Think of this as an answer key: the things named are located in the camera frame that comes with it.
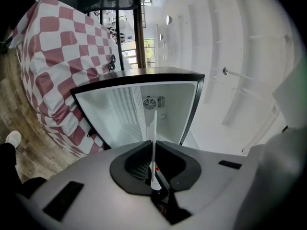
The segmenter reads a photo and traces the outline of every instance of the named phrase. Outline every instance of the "red and white checkered fabric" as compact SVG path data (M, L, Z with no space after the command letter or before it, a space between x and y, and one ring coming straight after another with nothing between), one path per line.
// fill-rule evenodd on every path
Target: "red and white checkered fabric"
M21 45L21 78L37 118L76 157L97 153L70 89L108 73L110 33L97 20L57 0L39 0L20 20L10 47Z

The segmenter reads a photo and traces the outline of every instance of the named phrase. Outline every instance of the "mini fridge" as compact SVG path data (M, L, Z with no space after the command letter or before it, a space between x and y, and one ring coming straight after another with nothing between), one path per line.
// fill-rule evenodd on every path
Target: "mini fridge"
M173 67L112 72L71 90L82 115L105 143L117 148L151 140L182 144L201 96L204 75Z

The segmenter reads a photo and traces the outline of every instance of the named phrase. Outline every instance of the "fan vent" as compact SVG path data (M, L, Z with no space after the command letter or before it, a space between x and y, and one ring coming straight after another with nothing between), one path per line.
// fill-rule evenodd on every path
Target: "fan vent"
M143 102L143 105L145 109L153 110L157 106L157 103L154 99L148 98Z
M158 108L165 108L165 96L158 96Z

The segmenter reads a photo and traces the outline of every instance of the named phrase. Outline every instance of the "black rectangular slot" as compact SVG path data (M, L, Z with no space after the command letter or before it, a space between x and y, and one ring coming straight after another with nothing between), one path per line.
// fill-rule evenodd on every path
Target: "black rectangular slot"
M83 186L82 183L69 182L44 208L44 212L53 219L61 221Z
M226 166L226 167L229 167L229 168L233 168L233 169L240 169L241 168L241 164L239 163L234 163L234 162L229 162L229 161L226 161L226 160L222 160L219 162L220 165L223 165L223 166Z

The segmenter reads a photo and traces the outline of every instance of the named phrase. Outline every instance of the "wooden floor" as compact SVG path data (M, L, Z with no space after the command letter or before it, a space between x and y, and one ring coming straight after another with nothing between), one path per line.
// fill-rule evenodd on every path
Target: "wooden floor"
M61 150L37 121L24 94L15 49L0 56L0 142L13 130L22 134L16 153L22 182L38 176L49 179L76 160Z

